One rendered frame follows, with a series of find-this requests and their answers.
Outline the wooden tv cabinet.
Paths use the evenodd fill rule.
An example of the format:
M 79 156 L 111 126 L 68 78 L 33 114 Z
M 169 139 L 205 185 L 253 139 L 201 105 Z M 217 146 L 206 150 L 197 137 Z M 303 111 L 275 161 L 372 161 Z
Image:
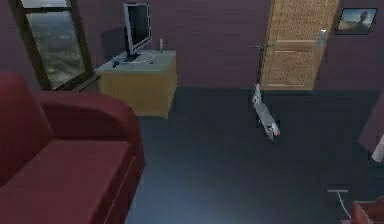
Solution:
M 133 62 L 125 62 L 125 56 L 123 52 L 95 70 L 100 92 L 121 99 L 137 116 L 167 119 L 177 89 L 176 52 L 146 50 Z M 120 63 L 116 68 L 114 61 Z

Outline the black flat television set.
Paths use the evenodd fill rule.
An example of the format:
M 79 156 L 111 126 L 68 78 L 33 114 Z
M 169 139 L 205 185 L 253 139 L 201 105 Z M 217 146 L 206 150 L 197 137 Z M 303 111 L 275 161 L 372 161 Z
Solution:
M 150 6 L 148 3 L 124 3 L 125 62 L 133 62 L 140 50 L 152 40 Z

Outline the light wooden room door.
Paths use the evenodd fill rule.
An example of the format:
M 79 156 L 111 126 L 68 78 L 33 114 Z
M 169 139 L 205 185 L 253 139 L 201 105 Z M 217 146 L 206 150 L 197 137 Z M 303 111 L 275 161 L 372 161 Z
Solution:
M 308 90 L 322 62 L 340 0 L 271 0 L 263 90 Z

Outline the dark red sofa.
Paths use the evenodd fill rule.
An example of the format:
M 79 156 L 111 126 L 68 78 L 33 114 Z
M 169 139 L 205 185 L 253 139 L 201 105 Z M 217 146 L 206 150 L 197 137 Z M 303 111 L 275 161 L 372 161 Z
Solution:
M 0 224 L 124 224 L 144 166 L 123 101 L 0 72 Z

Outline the dark framed window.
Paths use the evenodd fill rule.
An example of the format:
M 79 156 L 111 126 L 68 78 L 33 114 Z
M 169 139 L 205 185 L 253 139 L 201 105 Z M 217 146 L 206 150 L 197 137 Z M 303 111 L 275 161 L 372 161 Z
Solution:
M 7 0 L 43 91 L 82 91 L 97 79 L 79 0 Z

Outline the framed wall picture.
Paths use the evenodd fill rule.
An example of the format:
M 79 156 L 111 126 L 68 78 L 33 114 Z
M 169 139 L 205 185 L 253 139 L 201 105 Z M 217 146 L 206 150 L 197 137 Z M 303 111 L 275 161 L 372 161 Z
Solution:
M 343 8 L 335 27 L 336 35 L 368 35 L 377 8 Z

